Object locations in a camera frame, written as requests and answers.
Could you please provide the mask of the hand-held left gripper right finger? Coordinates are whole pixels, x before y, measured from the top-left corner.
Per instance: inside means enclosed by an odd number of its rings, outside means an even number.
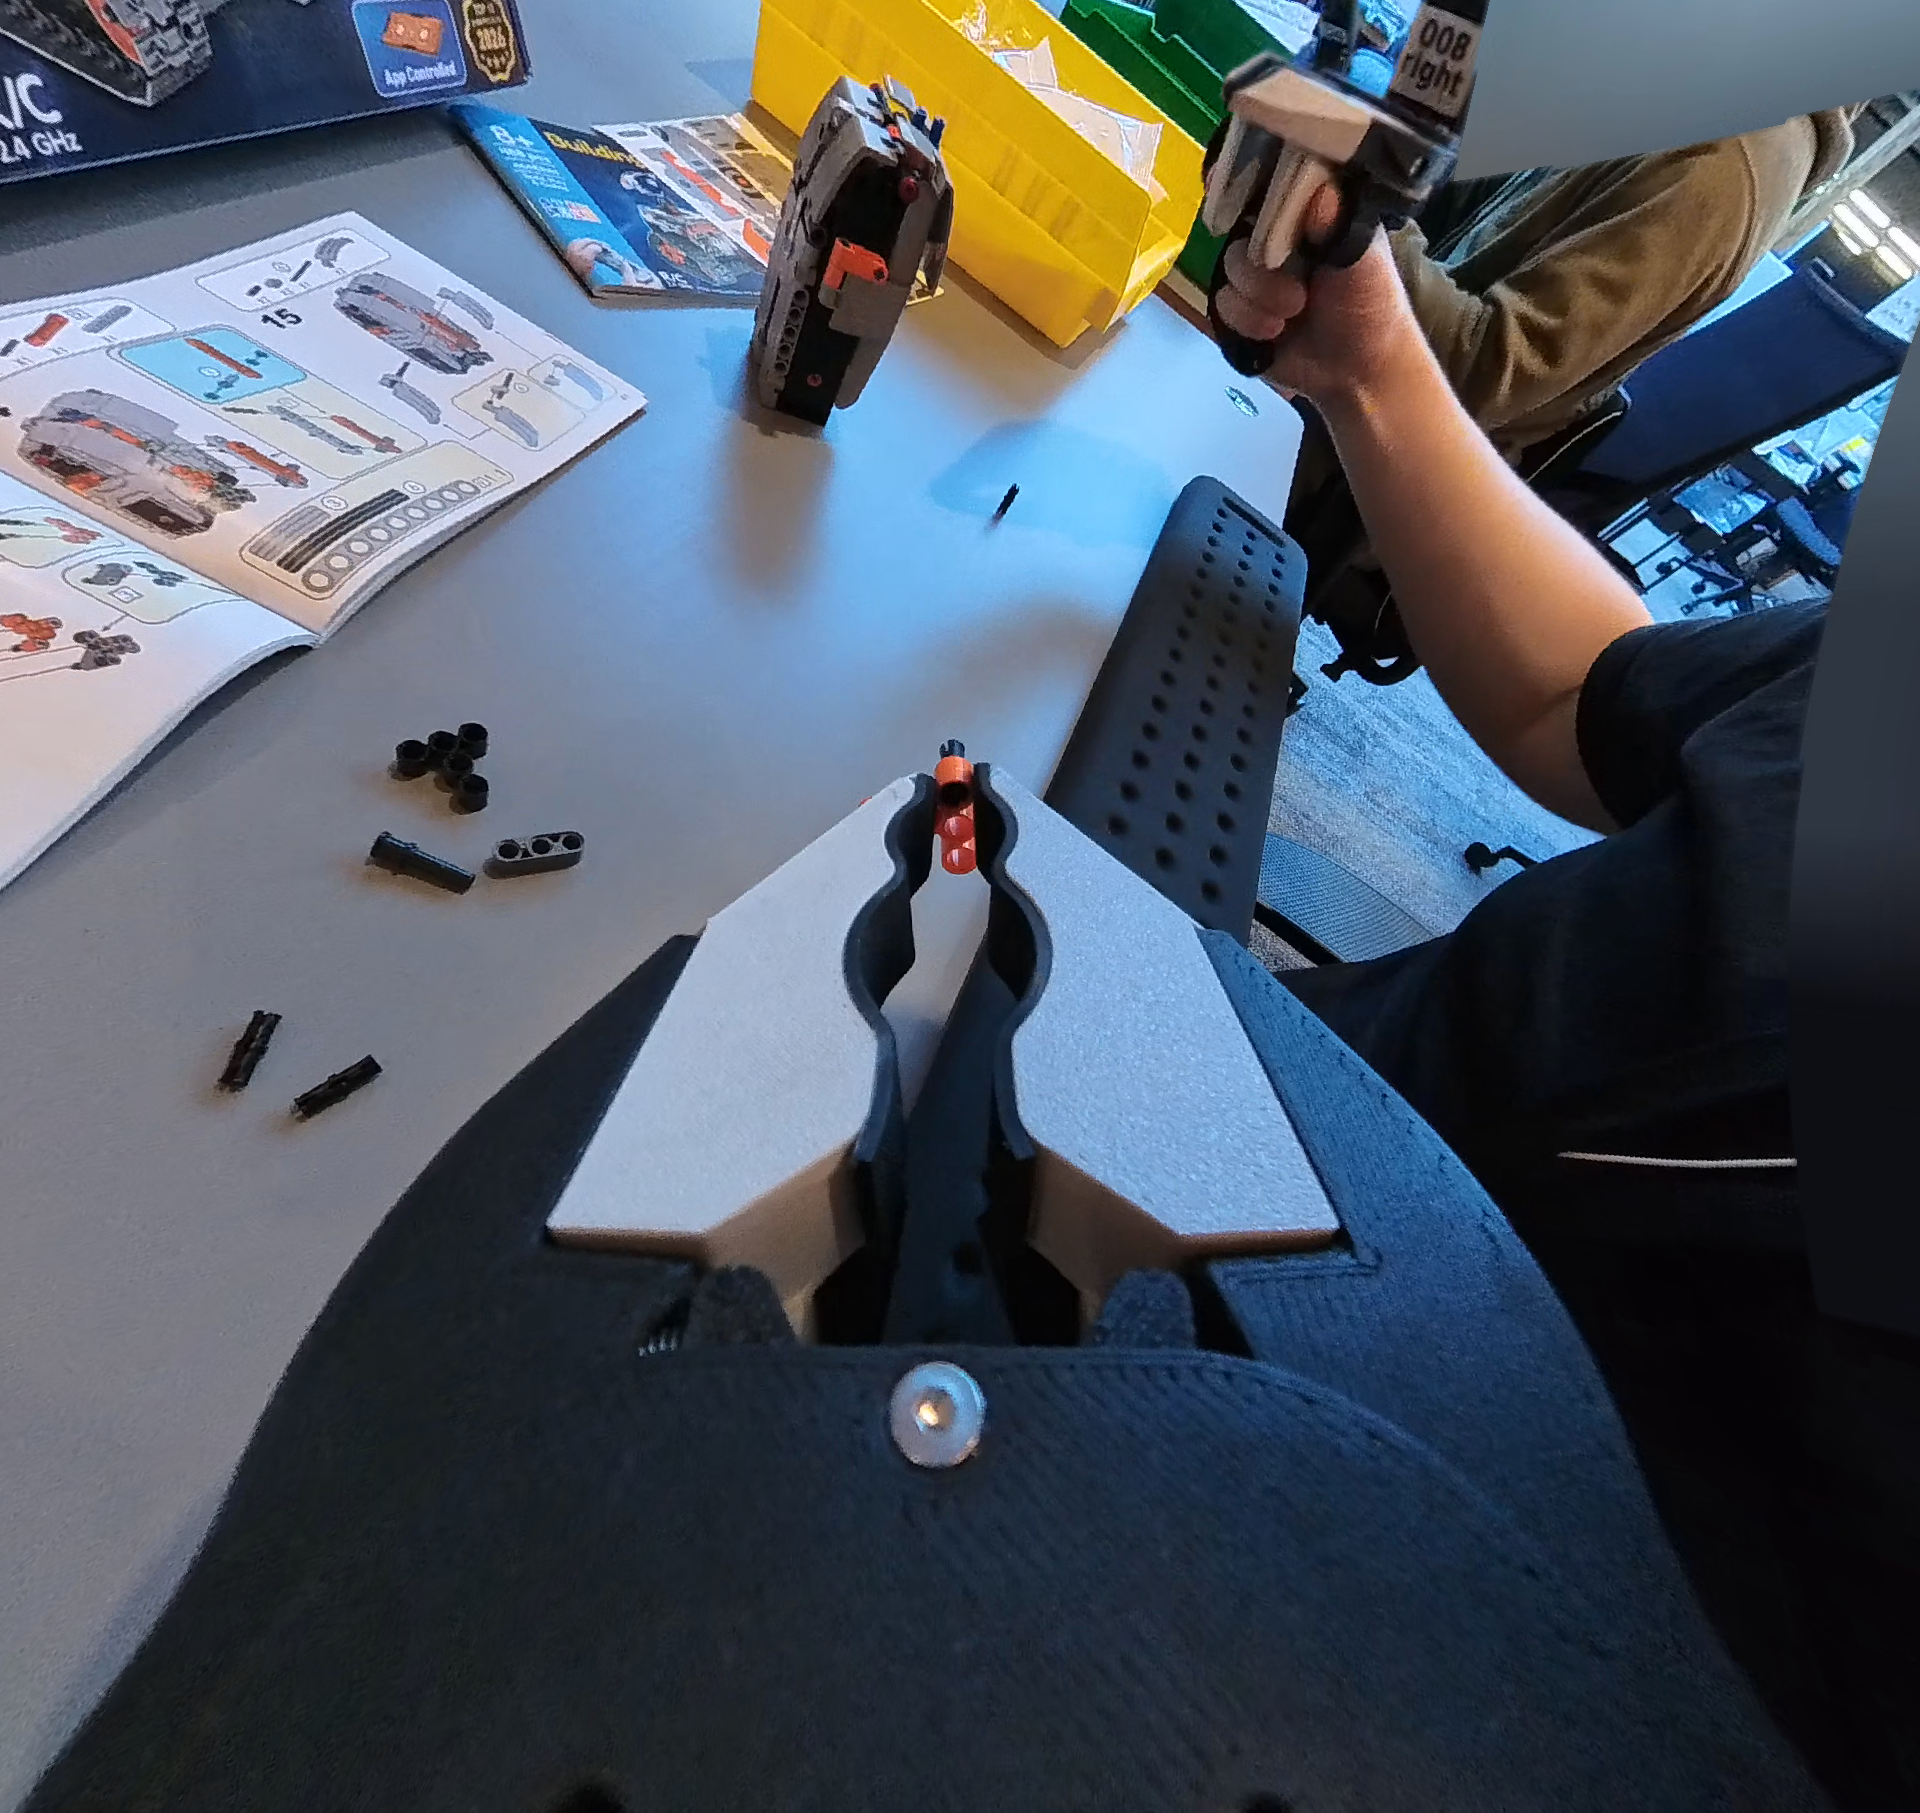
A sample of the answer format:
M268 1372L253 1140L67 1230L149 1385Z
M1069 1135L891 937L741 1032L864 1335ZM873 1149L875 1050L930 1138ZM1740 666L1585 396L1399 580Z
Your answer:
M1091 1326L1127 1273L1334 1249L1341 1224L1200 926L1017 779L982 769L1001 827L993 908L1030 937L996 1057L1027 1244Z

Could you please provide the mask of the person's right hand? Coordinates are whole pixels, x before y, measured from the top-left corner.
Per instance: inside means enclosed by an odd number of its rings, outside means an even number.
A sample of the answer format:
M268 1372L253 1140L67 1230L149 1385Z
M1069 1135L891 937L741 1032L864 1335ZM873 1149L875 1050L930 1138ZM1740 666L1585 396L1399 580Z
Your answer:
M1422 347L1384 233L1347 267L1260 265L1243 239L1225 242L1219 265L1218 320L1269 344L1268 383L1332 425L1383 400Z

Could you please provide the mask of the black five-hole connector brick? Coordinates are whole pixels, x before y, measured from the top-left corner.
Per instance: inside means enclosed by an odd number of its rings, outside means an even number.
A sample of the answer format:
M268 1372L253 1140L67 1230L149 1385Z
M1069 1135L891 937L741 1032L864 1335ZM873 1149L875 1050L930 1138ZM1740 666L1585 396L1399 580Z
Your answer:
M480 813L490 804L490 781L478 769L489 748L490 732L480 723L434 729L397 741L389 775L397 781L430 778L454 813Z

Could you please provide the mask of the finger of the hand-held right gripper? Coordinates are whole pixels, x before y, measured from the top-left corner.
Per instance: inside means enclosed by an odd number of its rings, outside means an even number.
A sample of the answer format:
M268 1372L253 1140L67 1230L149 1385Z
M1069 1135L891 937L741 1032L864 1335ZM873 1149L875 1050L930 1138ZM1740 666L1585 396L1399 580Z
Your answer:
M1218 166L1250 166L1257 140L1288 143L1332 166L1412 170L1412 120L1387 101L1302 61L1260 52L1221 81L1227 123Z

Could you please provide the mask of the yellow plastic bin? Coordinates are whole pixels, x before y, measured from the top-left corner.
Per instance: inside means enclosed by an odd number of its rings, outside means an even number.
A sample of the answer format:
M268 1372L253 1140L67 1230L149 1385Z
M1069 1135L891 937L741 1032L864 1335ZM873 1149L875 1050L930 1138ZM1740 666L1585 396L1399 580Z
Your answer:
M1033 46L1067 94L1162 128L1150 187L993 59ZM1198 143L1036 0L761 0L751 101L802 131L837 77L888 77L943 120L951 262L1058 347L1131 313L1186 244Z

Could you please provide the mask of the grey desk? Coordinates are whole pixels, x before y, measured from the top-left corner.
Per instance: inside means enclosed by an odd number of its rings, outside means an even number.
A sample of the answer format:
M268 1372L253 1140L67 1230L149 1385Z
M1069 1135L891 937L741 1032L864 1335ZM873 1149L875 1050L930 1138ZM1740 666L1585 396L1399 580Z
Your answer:
M3 190L3 297L356 211L639 387L628 425L234 683L3 893L3 1808L145 1634L405 1185L666 935L958 738L1040 787L1183 484L1297 446L1183 308L1067 354L957 271L810 437L750 311L594 308L440 118ZM1006 518L990 524L1017 483ZM397 741L480 723L454 813ZM579 832L497 879L497 840ZM475 876L368 863L401 840ZM249 1088L214 1085L255 1008ZM293 1098L380 1077L311 1121Z

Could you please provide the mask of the blue robot kit box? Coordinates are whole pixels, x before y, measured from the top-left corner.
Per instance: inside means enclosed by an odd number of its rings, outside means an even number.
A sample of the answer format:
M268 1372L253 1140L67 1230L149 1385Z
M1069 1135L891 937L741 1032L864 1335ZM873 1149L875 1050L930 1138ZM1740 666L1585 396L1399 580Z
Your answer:
M1 0L1 179L521 86L516 0Z

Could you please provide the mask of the closed blue building manual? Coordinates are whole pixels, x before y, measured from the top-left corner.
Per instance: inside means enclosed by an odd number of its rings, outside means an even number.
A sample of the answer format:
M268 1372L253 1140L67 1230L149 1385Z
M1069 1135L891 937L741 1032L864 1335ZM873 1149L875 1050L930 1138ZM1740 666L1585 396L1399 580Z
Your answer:
M745 118L576 129L478 99L448 116L593 301L757 301L791 163Z

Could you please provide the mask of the person's right forearm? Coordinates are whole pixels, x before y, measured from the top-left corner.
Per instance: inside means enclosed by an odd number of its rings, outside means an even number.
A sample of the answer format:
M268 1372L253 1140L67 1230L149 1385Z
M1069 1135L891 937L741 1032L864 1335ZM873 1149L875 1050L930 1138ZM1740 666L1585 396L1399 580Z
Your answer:
M1499 460L1420 331L1311 396L1452 718L1531 801L1610 832L1575 720L1606 648L1647 626L1644 602Z

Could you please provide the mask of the grey toy brick assembly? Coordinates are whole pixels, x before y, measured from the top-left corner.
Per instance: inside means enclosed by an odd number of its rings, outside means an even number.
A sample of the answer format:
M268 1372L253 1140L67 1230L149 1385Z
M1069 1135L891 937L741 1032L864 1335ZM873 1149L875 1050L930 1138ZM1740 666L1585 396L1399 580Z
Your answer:
M891 77L841 77L820 99L755 305L761 408L823 426L858 400L914 292L938 288L954 213L941 131Z

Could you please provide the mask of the green plastic bin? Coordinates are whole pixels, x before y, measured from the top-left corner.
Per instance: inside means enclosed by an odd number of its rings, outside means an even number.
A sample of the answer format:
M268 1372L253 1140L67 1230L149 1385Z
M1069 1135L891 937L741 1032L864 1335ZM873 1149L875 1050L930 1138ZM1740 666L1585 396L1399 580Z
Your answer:
M1200 150L1225 120L1223 77L1260 55L1297 57L1316 25L1288 0L1064 0L1058 18Z

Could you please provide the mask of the open instruction booklet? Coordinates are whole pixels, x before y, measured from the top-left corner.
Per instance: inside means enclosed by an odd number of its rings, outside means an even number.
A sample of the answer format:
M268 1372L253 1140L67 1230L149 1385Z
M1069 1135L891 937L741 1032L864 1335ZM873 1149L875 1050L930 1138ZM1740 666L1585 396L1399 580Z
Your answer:
M1 882L257 662L646 410L355 213L1 305Z

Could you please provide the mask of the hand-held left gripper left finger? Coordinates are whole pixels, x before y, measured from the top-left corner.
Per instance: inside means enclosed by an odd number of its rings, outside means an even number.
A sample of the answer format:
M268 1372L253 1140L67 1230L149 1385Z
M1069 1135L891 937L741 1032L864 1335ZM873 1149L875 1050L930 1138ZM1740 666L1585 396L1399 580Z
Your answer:
M561 1244L751 1267L793 1330L893 1233L883 1004L911 971L914 778L715 913L547 1215Z

